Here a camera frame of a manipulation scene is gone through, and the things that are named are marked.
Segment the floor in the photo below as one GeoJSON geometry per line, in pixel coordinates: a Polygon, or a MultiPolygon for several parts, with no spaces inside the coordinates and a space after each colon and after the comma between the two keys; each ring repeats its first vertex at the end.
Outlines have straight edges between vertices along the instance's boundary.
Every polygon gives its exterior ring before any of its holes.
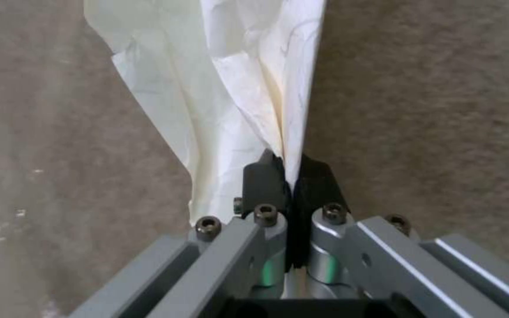
{"type": "MultiPolygon", "coordinates": [[[[158,235],[190,180],[85,24],[0,0],[0,317],[61,317],[158,235]]],[[[330,0],[306,152],[355,216],[509,261],[509,0],[330,0]]]]}

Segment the white cloth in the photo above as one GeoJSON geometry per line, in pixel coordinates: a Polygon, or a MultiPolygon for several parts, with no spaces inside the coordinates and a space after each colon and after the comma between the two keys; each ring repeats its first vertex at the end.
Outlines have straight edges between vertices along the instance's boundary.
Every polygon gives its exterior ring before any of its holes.
{"type": "Polygon", "coordinates": [[[192,177],[190,222],[233,215],[265,148],[297,179],[325,0],[85,0],[87,22],[192,177]]]}

